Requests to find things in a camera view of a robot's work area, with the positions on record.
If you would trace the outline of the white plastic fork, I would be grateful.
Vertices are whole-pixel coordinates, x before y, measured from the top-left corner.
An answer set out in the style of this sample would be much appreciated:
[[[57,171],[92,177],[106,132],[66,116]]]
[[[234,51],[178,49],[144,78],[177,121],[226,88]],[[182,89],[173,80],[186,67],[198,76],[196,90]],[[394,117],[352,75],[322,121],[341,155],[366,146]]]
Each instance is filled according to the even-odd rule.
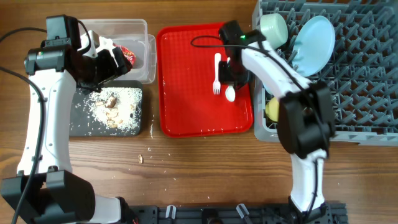
[[[219,81],[219,63],[221,61],[221,54],[215,53],[214,63],[215,63],[215,79],[213,82],[213,94],[219,95],[221,91],[221,83]]]

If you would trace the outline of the white plastic spoon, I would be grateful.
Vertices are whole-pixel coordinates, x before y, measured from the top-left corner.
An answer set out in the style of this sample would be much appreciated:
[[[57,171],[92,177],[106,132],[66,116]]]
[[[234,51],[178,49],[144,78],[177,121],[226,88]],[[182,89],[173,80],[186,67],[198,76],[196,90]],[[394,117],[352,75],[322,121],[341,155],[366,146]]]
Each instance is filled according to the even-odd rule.
[[[232,85],[228,85],[225,91],[225,97],[229,102],[234,102],[236,98],[236,92]]]

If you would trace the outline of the white napkin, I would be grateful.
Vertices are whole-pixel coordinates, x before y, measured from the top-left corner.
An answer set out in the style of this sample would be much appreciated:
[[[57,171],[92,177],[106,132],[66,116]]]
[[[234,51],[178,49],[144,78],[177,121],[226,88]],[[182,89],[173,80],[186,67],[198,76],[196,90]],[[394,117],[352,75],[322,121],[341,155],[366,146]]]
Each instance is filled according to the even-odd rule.
[[[111,39],[99,36],[99,47],[96,48],[97,53],[99,53],[102,50],[108,50],[109,53],[113,55],[113,49],[115,48],[116,46],[114,45]]]

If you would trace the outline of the red snack wrapper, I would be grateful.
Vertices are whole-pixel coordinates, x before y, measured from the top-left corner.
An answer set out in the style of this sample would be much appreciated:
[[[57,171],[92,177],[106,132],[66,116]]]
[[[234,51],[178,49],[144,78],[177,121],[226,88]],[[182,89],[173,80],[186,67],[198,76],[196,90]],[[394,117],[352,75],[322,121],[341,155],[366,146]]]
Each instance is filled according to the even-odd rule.
[[[113,44],[115,47],[118,47],[121,49],[122,53],[124,56],[127,58],[127,60],[131,63],[131,65],[135,64],[136,61],[136,55],[134,52],[130,51],[127,47],[118,45],[118,44]]]

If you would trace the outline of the yellow plastic cup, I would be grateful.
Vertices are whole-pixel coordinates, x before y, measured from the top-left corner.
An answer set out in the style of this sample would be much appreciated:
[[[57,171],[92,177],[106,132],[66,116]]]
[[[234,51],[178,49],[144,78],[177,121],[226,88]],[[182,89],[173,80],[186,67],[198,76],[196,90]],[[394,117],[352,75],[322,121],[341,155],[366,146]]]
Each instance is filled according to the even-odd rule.
[[[265,108],[266,116],[274,121],[278,122],[279,120],[279,101],[276,97],[273,97],[267,104]]]

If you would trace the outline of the mint green bowl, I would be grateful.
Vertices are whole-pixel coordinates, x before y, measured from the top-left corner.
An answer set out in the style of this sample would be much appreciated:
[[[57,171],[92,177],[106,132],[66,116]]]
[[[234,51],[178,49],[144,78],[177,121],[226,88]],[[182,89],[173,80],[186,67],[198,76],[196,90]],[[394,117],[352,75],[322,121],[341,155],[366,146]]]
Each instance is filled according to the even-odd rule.
[[[261,16],[260,30],[274,50],[287,42],[287,24],[284,18],[278,13]]]

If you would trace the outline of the large light blue plate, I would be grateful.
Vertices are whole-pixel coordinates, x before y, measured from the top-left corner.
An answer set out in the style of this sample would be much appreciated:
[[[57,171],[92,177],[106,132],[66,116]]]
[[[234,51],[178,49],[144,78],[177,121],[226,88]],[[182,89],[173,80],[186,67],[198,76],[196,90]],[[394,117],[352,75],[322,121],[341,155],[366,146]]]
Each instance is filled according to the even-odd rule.
[[[318,73],[328,63],[335,47],[335,29],[324,16],[311,18],[296,37],[292,65],[304,77]]]

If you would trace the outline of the small light blue bowl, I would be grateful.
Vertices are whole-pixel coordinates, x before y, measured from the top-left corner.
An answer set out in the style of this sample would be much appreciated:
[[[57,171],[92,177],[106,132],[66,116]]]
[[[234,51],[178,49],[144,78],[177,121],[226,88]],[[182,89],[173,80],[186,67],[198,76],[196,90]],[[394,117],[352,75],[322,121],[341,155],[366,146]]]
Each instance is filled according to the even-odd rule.
[[[269,95],[273,95],[273,93],[271,92],[271,89],[268,88],[264,83],[262,84],[262,87],[265,89],[266,93]]]

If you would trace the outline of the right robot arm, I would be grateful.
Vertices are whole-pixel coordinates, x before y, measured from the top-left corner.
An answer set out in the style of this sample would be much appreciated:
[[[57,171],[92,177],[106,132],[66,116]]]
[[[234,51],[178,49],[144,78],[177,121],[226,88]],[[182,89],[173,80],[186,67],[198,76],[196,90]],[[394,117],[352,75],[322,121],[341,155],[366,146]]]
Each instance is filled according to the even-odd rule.
[[[220,63],[220,82],[238,90],[254,75],[278,100],[277,134],[292,160],[289,203],[301,219],[314,215],[325,203],[323,163],[335,134],[329,87],[299,75],[258,30],[244,33],[237,21],[229,21],[218,35],[228,58]]]

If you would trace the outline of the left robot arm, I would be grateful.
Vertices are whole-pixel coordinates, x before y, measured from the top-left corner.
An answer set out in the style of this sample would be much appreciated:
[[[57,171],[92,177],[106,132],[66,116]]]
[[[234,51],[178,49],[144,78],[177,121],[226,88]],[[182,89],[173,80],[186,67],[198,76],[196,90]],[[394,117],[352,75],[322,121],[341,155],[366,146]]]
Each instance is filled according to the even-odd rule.
[[[49,16],[47,38],[31,49],[21,79],[30,86],[27,138],[15,177],[1,182],[1,196],[26,223],[138,223],[122,197],[96,195],[93,186],[72,171],[69,125],[77,88],[100,91],[128,73],[131,63],[113,44],[93,33],[81,42],[82,21]]]

